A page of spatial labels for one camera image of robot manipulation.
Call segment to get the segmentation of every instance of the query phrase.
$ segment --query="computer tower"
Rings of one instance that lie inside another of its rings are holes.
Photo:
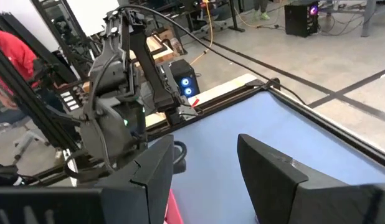
[[[293,2],[284,6],[285,32],[288,35],[308,37],[318,30],[318,1]]]
[[[190,98],[200,93],[195,71],[185,60],[172,62],[170,70],[180,88],[181,95]]]

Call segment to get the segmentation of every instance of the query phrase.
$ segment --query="blue table surface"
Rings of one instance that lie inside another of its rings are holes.
[[[384,167],[261,92],[173,133],[188,147],[187,171],[171,186],[185,224],[255,223],[237,156],[240,133],[347,184],[385,183]]]

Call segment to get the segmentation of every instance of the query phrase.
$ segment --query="purple light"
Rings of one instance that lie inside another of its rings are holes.
[[[318,7],[317,6],[311,6],[310,7],[310,15],[315,16],[318,13]]]

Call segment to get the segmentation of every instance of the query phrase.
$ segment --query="white wall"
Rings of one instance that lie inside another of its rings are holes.
[[[0,11],[11,12],[51,52],[58,49],[57,41],[30,0],[0,0]]]
[[[103,31],[102,25],[105,24],[103,16],[119,7],[117,0],[67,0],[67,2],[87,36]]]

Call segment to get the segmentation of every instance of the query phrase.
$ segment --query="blue led light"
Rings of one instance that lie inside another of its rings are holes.
[[[189,78],[183,78],[183,79],[181,80],[181,85],[182,85],[183,87],[189,86],[189,85],[190,85],[190,79],[189,79]]]
[[[184,90],[184,94],[186,95],[186,96],[189,96],[189,95],[191,95],[193,93],[193,90],[191,89],[191,88],[186,88],[185,90]]]

